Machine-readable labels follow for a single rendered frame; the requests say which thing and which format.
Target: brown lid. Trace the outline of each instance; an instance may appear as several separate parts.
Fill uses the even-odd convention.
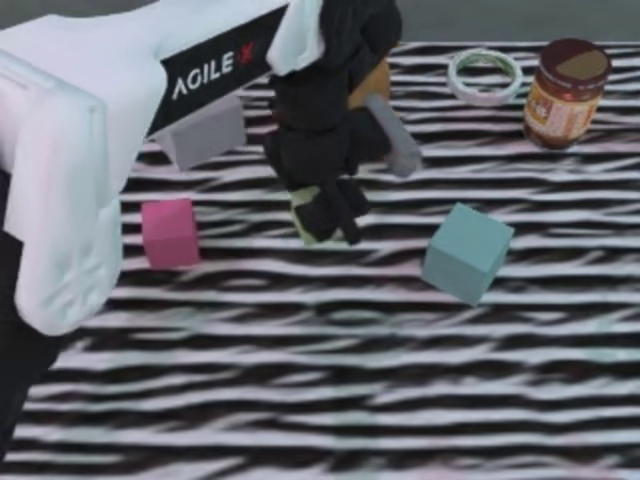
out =
[[[566,88],[599,88],[611,72],[611,59],[597,45],[577,38],[563,38],[548,44],[540,65],[549,80]]]

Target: white ring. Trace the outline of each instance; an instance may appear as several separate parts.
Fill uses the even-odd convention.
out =
[[[458,76],[458,71],[479,61],[486,61],[501,68],[511,77],[511,84],[497,92],[479,92],[465,85]],[[496,50],[484,48],[474,48],[459,53],[449,63],[447,72],[447,83],[453,94],[463,102],[476,107],[495,107],[509,103],[518,93],[522,78],[522,69],[511,57]]]

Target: gray floor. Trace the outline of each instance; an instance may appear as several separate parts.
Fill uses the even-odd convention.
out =
[[[0,28],[46,13],[91,16],[146,3],[150,0],[0,0]],[[544,41],[577,36],[598,41],[640,41],[640,0],[398,0],[398,3],[405,12],[405,40]]]

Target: zebra print fabric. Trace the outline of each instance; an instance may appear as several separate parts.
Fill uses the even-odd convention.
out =
[[[189,173],[145,147],[120,284],[32,390],[0,478],[640,479],[640,44],[608,45],[605,99],[567,152],[523,138],[524,92],[496,109],[449,93],[448,59],[474,46],[393,55],[424,169],[363,168],[355,248],[296,237],[259,147],[265,80],[242,92],[247,146]],[[541,45],[487,46],[528,90]],[[149,271],[140,204],[184,196],[204,261]],[[476,309],[420,280],[457,201],[516,229]]]

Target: jar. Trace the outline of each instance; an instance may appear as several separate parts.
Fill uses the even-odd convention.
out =
[[[591,125],[610,72],[609,56],[591,42],[564,38],[549,43],[525,105],[525,135],[552,150],[576,143]]]

